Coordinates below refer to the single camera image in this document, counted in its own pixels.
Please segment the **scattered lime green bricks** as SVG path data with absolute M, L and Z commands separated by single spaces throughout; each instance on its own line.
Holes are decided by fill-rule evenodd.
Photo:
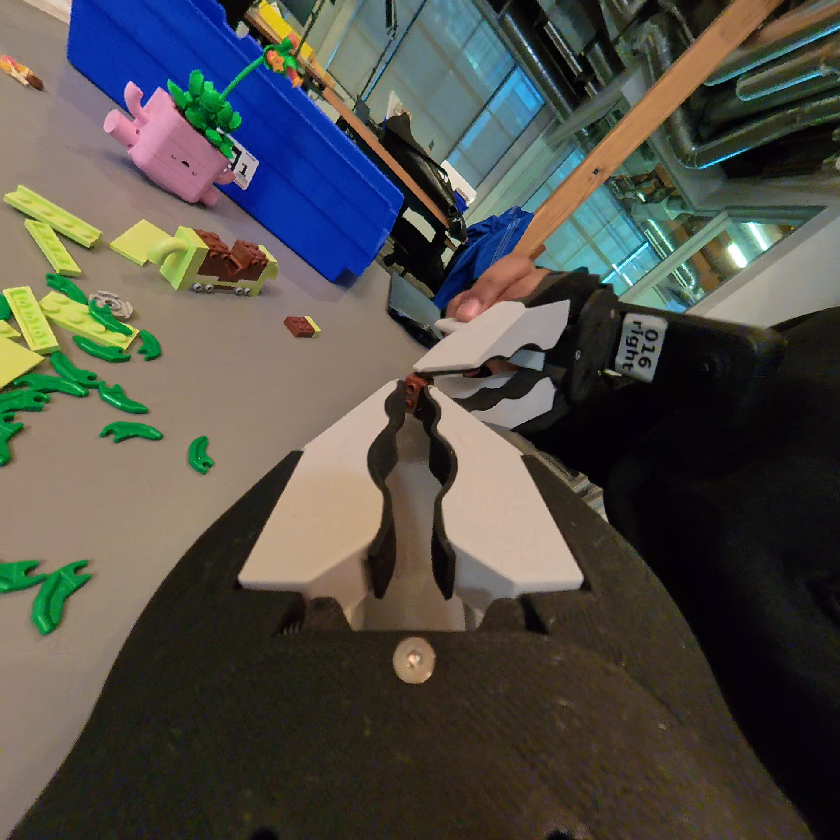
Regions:
M 49 359 L 54 350 L 61 351 L 55 328 L 68 332 L 74 341 L 75 334 L 89 338 L 100 338 L 104 343 L 119 344 L 130 355 L 135 342 L 141 346 L 140 336 L 133 325 L 125 323 L 135 337 L 112 335 L 94 322 L 88 314 L 88 295 L 75 282 L 80 268 L 70 256 L 63 239 L 90 249 L 98 243 L 101 231 L 62 207 L 45 199 L 25 185 L 18 185 L 3 197 L 5 203 L 25 216 L 24 227 L 41 252 L 47 258 L 52 271 L 45 276 L 49 292 L 37 297 L 31 286 L 2 288 L 2 388 L 17 384 L 16 380 L 25 373 L 33 374 Z M 75 302 L 63 302 L 67 289 L 56 291 L 49 284 L 48 276 L 56 275 L 60 280 L 71 282 L 83 296 L 78 306 Z

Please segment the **dark laptop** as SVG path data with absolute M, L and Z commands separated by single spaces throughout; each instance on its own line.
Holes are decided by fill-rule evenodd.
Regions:
M 410 338 L 426 349 L 443 338 L 436 327 L 442 318 L 440 310 L 399 272 L 391 274 L 386 312 Z

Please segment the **blue plastic bin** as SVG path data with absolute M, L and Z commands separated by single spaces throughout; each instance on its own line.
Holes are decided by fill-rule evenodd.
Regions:
M 75 1 L 67 57 L 117 103 L 201 70 L 218 90 L 259 57 L 217 2 Z M 246 189 L 222 191 L 326 280 L 349 286 L 375 260 L 403 205 L 395 185 L 301 89 L 256 69 L 228 98 L 236 144 L 258 162 Z

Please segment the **scattered green leaf pieces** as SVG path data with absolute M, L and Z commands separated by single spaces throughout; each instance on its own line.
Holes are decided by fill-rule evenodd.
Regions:
M 63 302 L 75 302 L 78 306 L 83 304 L 79 300 L 83 298 L 79 289 L 74 284 L 60 280 L 58 276 L 48 276 L 49 284 L 56 291 L 64 295 Z M 57 305 L 59 298 L 54 299 Z M 128 336 L 131 340 L 131 329 L 118 320 L 112 312 L 108 303 L 98 303 L 90 299 L 88 304 L 89 315 L 94 322 L 97 322 L 111 337 L 112 335 Z M 146 329 L 137 332 L 140 336 L 141 346 L 139 355 L 144 360 L 154 361 L 161 357 L 162 349 L 160 341 L 154 334 Z M 100 338 L 89 338 L 80 333 L 73 336 L 74 343 L 80 350 L 94 358 L 99 358 L 109 363 L 122 363 L 130 360 L 130 356 L 119 344 L 104 343 L 104 335 Z M 2 393 L 2 466 L 6 466 L 12 459 L 10 443 L 19 434 L 24 424 L 16 419 L 16 414 L 23 411 L 39 411 L 49 401 L 47 398 L 51 393 L 65 393 L 79 398 L 88 396 L 94 388 L 100 398 L 107 404 L 116 408 L 122 413 L 139 416 L 148 412 L 148 407 L 130 399 L 123 387 L 117 383 L 109 385 L 106 381 L 100 380 L 91 371 L 77 368 L 69 358 L 60 350 L 54 350 L 49 355 L 56 375 L 42 375 L 25 373 L 16 382 L 21 384 L 15 390 Z M 131 439 L 145 439 L 160 441 L 163 433 L 158 428 L 147 423 L 137 421 L 114 421 L 102 428 L 100 438 L 111 438 L 115 444 Z M 196 437 L 191 441 L 187 449 L 187 463 L 199 475 L 205 476 L 215 466 L 214 459 L 208 453 L 208 438 L 206 435 Z M 36 560 L 5 562 L 2 561 L 2 594 L 10 592 L 22 592 L 27 589 L 39 586 L 37 595 L 32 605 L 31 621 L 41 635 L 53 633 L 60 625 L 67 599 L 78 591 L 90 578 L 90 573 L 82 573 L 87 567 L 88 560 L 80 560 L 68 563 L 50 574 L 31 574 L 39 566 Z

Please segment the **blue cloth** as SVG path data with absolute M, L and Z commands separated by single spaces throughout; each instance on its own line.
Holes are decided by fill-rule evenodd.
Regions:
M 434 295 L 435 306 L 445 312 L 458 294 L 471 288 L 478 278 L 516 247 L 528 229 L 534 213 L 519 206 L 501 215 L 491 215 L 467 227 L 467 240 L 448 262 L 444 280 Z

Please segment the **small orange yellow flower pieces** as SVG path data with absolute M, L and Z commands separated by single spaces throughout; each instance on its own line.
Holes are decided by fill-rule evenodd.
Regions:
M 1 71 L 24 87 L 33 88 L 37 91 L 45 90 L 44 82 L 30 68 L 9 55 L 1 55 Z

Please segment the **black bag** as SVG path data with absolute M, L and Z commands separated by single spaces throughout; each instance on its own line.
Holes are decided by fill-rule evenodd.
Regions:
M 415 141 L 407 113 L 381 124 L 381 143 L 446 220 L 445 225 L 439 224 L 411 190 L 402 189 L 404 202 L 391 233 L 394 261 L 431 291 L 438 291 L 447 272 L 443 261 L 447 239 L 460 244 L 467 239 L 467 225 L 455 190 L 443 167 Z

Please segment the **pink brick plant pot figure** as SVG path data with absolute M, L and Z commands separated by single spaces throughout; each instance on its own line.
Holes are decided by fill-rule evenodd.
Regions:
M 187 203 L 211 207 L 219 197 L 217 187 L 235 179 L 233 133 L 243 119 L 230 95 L 260 67 L 299 87 L 303 82 L 299 47 L 294 35 L 268 45 L 223 90 L 198 68 L 184 87 L 169 79 L 147 101 L 130 81 L 123 99 L 132 119 L 111 110 L 103 129 L 127 149 L 134 165 L 154 184 Z

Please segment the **lime and brown brick assembly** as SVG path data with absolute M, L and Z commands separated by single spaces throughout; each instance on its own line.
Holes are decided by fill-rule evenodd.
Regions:
M 279 274 L 277 261 L 263 246 L 241 238 L 227 246 L 216 233 L 184 226 L 156 242 L 147 260 L 177 291 L 256 297 Z

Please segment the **wooden beam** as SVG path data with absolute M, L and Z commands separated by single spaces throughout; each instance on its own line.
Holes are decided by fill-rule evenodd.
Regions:
M 537 258 L 545 240 L 569 220 L 627 156 L 646 141 L 780 4 L 779 1 L 730 2 L 542 203 L 514 252 Z

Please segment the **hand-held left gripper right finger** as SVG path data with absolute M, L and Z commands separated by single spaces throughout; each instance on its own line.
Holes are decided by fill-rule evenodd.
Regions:
M 584 575 L 526 460 L 433 385 L 423 389 L 438 484 L 432 564 L 444 598 L 474 611 L 499 599 L 580 590 Z

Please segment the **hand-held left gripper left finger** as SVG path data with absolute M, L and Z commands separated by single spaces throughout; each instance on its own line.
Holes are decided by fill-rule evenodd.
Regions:
M 306 444 L 239 572 L 242 587 L 342 607 L 382 599 L 396 563 L 386 480 L 405 415 L 405 384 L 389 381 Z

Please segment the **white printed marker tag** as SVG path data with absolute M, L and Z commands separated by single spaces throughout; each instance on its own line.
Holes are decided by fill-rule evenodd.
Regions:
M 246 191 L 259 167 L 259 161 L 237 141 L 232 144 L 232 155 L 228 166 L 233 174 L 230 185 L 236 185 L 239 189 Z

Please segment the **silver ventilation ducts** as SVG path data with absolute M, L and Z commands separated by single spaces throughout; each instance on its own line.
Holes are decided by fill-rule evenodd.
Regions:
M 517 141 L 486 206 L 541 204 L 728 2 L 506 2 L 546 116 Z M 686 216 L 714 199 L 838 207 L 838 2 L 780 2 L 709 78 L 630 152 L 605 187 L 637 219 Z

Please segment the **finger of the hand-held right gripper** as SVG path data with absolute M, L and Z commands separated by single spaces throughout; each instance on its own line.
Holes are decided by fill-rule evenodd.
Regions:
M 448 375 L 448 397 L 485 424 L 514 429 L 553 410 L 557 388 L 541 371 Z
M 446 335 L 413 370 L 420 375 L 453 374 L 478 369 L 493 358 L 508 359 L 527 348 L 547 352 L 560 341 L 570 310 L 570 300 L 532 308 L 519 301 L 498 303 Z

